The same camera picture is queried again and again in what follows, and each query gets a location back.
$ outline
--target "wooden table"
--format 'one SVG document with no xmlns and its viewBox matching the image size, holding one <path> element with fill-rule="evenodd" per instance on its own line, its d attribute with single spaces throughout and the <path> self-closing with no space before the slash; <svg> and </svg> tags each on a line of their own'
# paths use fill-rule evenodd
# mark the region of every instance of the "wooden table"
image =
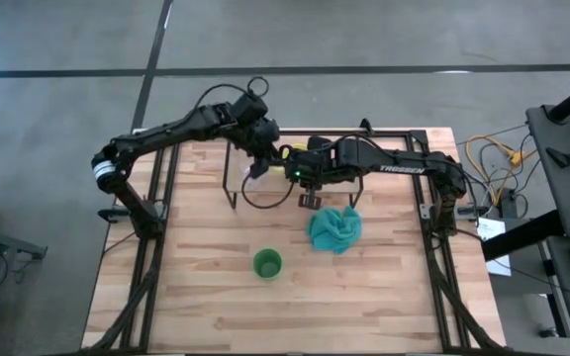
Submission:
<svg viewBox="0 0 570 356">
<path fill-rule="evenodd" d="M 431 151 L 458 158 L 451 129 L 427 134 Z M 397 138 L 376 141 L 405 149 Z M 185 143 L 180 152 L 149 352 L 441 351 L 410 176 L 364 178 L 356 208 L 362 236 L 344 254 L 333 255 L 312 250 L 305 227 L 313 211 L 297 207 L 296 193 L 268 211 L 242 199 L 231 209 L 222 190 L 224 141 Z M 139 192 L 148 188 L 152 161 L 149 155 L 135 165 L 131 182 Z M 269 203 L 280 194 L 249 196 Z M 348 204 L 347 194 L 320 196 L 325 205 Z M 131 231 L 128 223 L 112 225 L 107 245 Z M 480 243 L 462 234 L 450 243 L 464 303 L 504 345 Z M 253 254 L 266 247 L 278 250 L 284 263 L 280 277 L 267 283 L 251 270 Z M 132 238 L 104 257 L 83 346 L 98 340 L 123 308 L 136 250 Z M 449 305 L 446 314 L 453 326 Z"/>
</svg>

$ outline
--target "teal cloth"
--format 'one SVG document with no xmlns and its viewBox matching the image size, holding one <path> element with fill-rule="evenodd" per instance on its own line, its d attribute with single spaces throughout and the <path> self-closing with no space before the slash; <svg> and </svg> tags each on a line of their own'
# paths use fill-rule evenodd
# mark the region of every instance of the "teal cloth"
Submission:
<svg viewBox="0 0 570 356">
<path fill-rule="evenodd" d="M 332 250 L 342 254 L 360 238 L 362 218 L 350 206 L 341 213 L 338 209 L 323 208 L 312 215 L 307 227 L 307 235 L 315 250 Z"/>
</svg>

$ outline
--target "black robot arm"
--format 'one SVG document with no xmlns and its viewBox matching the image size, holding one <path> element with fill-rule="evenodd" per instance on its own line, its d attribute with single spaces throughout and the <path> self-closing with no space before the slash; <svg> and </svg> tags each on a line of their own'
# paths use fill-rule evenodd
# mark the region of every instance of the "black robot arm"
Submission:
<svg viewBox="0 0 570 356">
<path fill-rule="evenodd" d="M 278 154 L 273 142 L 279 137 L 279 129 L 274 121 L 265 118 L 266 113 L 263 100 L 250 91 L 244 92 L 234 104 L 200 106 L 176 122 L 117 136 L 91 161 L 96 183 L 105 193 L 115 194 L 129 210 L 138 237 L 156 238 L 162 224 L 153 203 L 143 201 L 127 182 L 136 160 L 188 140 L 223 137 L 254 158 L 250 175 L 256 178 Z"/>
<path fill-rule="evenodd" d="M 285 176 L 309 190 L 352 182 L 371 172 L 429 176 L 439 197 L 434 205 L 433 230 L 445 235 L 456 233 L 454 206 L 466 193 L 465 180 L 460 165 L 442 152 L 383 149 L 359 136 L 336 141 L 312 136 L 307 151 L 284 148 L 292 152 L 285 161 Z"/>
</svg>

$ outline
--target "gray concrete floor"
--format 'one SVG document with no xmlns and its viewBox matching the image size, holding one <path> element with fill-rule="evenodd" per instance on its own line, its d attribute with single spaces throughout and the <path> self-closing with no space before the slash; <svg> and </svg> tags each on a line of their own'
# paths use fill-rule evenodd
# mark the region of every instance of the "gray concrete floor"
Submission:
<svg viewBox="0 0 570 356">
<path fill-rule="evenodd" d="M 0 0 L 0 70 L 145 68 L 161 5 Z M 570 0 L 175 0 L 167 25 L 159 67 L 570 64 Z M 284 128 L 352 127 L 366 117 L 377 127 L 452 127 L 457 140 L 520 125 L 526 108 L 570 93 L 570 72 L 267 79 L 269 117 Z M 180 118 L 212 84 L 246 80 L 156 78 L 143 125 Z M 0 230 L 49 245 L 23 284 L 1 291 L 0 355 L 78 348 L 107 230 L 96 211 L 112 202 L 89 160 L 129 130 L 142 83 L 0 79 Z M 222 90 L 210 100 L 236 96 Z M 498 139 L 518 146 L 526 134 Z M 486 161 L 507 166 L 495 150 Z M 525 194 L 529 217 L 553 208 L 541 167 Z M 510 346 L 555 351 L 529 341 L 537 322 L 511 299 L 498 298 Z"/>
</svg>

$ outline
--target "green plastic cup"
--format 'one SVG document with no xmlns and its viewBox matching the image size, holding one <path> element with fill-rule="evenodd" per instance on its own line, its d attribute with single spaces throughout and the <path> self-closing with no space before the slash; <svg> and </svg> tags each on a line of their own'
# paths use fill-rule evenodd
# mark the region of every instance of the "green plastic cup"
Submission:
<svg viewBox="0 0 570 356">
<path fill-rule="evenodd" d="M 283 267 L 281 256 L 271 248 L 258 251 L 252 260 L 254 273 L 266 281 L 276 279 L 281 267 Z"/>
</svg>

